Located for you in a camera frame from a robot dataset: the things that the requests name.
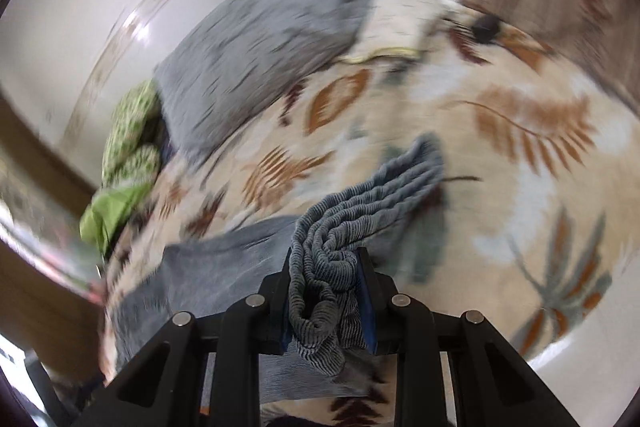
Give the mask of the grey washed denim pants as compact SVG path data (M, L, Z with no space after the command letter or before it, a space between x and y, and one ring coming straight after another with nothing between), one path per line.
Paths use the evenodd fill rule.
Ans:
M371 178L326 195L299 217L270 218L204 242L167 246L158 268L112 314L116 366L122 369L172 314L224 312L287 265L292 343L282 357L260 360L260 399L364 395L376 365L364 351L356 250L389 254L443 177L439 141L421 135Z

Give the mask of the leaf patterned beige bedspread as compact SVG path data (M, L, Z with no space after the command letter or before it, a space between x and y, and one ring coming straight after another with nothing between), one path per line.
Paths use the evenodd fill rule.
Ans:
M416 63L335 64L201 164L174 158L107 269L105 374L143 343L130 297L175 245L300 215L427 133L442 189L393 231L385 271L435 311L482 311L580 425L613 425L639 387L638 117L513 29L501 46L444 29Z

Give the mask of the green patterned quilt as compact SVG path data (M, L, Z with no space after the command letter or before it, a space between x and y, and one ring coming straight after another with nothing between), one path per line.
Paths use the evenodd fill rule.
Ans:
M79 221L80 238L105 255L160 172L160 149L146 132L160 117L155 82L145 80L117 103L101 166L101 185Z

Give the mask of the grey quilted pillow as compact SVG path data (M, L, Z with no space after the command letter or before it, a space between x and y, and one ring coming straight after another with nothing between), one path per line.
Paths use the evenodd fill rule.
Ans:
M198 167L296 81L347 51L372 0L226 0L157 65L177 152Z

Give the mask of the cream patterned pillow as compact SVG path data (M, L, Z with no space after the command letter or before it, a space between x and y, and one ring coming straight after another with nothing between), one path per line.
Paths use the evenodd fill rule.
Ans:
M347 64L379 57L415 60L427 37L461 10L459 0L372 0L354 44L338 59Z

